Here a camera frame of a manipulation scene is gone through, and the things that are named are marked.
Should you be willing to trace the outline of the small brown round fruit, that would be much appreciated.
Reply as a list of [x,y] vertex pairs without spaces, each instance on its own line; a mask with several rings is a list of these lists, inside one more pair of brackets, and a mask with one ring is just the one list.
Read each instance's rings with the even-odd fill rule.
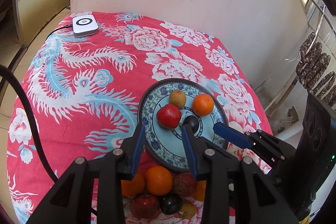
[[169,96],[169,104],[181,109],[186,104],[186,95],[181,90],[174,90]]

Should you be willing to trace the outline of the blue patterned ceramic plate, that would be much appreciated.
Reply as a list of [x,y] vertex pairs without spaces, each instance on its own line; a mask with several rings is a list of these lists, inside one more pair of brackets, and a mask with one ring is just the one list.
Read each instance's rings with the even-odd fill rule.
[[[175,90],[186,95],[186,103],[180,110],[182,116],[174,129],[164,128],[157,121],[157,112],[169,103],[169,96]],[[184,79],[166,79],[151,85],[143,94],[138,107],[138,121],[145,127],[146,149],[160,165],[174,172],[187,172],[189,166],[182,142],[182,124],[185,118],[193,116],[198,120],[198,130],[194,136],[204,137],[215,145],[226,149],[228,141],[216,135],[214,124],[228,124],[223,108],[214,100],[213,111],[207,116],[198,116],[192,108],[194,98],[199,94],[211,93],[204,87]]]

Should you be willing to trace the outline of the red floral tablecloth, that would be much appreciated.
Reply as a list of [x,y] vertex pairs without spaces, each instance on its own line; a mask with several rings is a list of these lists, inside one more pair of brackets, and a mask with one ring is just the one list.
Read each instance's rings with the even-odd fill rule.
[[143,94],[164,79],[208,89],[238,131],[271,131],[257,95],[218,38],[132,13],[94,17],[98,32],[77,38],[73,16],[66,16],[22,78],[54,174],[79,156],[95,159],[120,147],[134,132]]

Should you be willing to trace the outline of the white square device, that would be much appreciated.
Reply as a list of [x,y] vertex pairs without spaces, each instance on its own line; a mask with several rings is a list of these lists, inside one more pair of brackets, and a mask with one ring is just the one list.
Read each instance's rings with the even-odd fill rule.
[[90,36],[98,33],[98,24],[92,14],[72,18],[73,34],[76,38]]

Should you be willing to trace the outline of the dark red speckled fruit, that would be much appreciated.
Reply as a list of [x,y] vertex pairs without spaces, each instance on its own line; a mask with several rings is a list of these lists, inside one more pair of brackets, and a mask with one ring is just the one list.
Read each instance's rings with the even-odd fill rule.
[[151,219],[159,210],[158,198],[150,193],[135,196],[130,202],[130,212],[138,219]]

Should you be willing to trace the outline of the wrinkled red passion fruit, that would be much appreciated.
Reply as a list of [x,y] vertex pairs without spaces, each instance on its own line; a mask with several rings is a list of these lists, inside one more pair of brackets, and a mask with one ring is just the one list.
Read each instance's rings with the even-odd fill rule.
[[192,196],[198,188],[198,182],[191,173],[180,173],[173,178],[172,191],[181,197]]

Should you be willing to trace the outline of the hanging dried sausages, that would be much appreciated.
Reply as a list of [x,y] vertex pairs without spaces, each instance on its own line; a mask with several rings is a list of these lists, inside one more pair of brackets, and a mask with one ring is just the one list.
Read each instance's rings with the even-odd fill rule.
[[335,105],[335,71],[325,74],[330,61],[331,56],[322,51],[322,43],[316,42],[315,33],[311,32],[299,48],[295,72],[304,89],[332,107]]

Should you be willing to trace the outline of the shiny red apple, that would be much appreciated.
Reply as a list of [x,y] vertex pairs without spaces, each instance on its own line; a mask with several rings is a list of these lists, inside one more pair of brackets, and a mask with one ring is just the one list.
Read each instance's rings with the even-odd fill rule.
[[182,117],[182,113],[177,106],[172,104],[166,104],[161,107],[156,115],[158,123],[168,129],[174,129],[179,125],[179,121]]

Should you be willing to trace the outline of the large brown round fruit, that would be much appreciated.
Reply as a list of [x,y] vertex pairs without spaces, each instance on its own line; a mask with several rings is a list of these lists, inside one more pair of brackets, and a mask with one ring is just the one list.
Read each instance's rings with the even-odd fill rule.
[[182,204],[181,209],[177,212],[177,215],[181,219],[192,219],[194,217],[194,215],[197,214],[197,211],[198,210],[197,210],[197,208],[194,204],[184,202]]

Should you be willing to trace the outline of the orange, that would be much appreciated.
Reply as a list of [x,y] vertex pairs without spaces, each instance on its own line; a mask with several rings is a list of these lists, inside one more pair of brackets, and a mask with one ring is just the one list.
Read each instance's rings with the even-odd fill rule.
[[126,197],[133,197],[142,193],[145,189],[145,180],[141,173],[136,173],[132,180],[121,181],[122,195]]
[[193,194],[193,198],[197,201],[204,202],[206,193],[206,181],[199,181],[196,192]]
[[214,109],[213,98],[208,94],[197,95],[192,102],[192,109],[198,116],[207,116]]
[[172,190],[173,176],[162,166],[149,168],[144,178],[147,191],[155,196],[163,196]]

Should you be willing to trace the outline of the dark plum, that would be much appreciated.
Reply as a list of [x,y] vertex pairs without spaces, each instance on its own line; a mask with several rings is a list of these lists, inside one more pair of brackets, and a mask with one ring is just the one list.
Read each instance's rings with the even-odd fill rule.
[[193,116],[193,115],[189,115],[187,116],[184,120],[183,120],[183,125],[189,125],[190,128],[193,131],[193,134],[196,134],[198,132],[199,129],[199,120],[197,117]]
[[165,215],[177,213],[183,205],[183,199],[176,193],[168,193],[158,197],[159,208]]

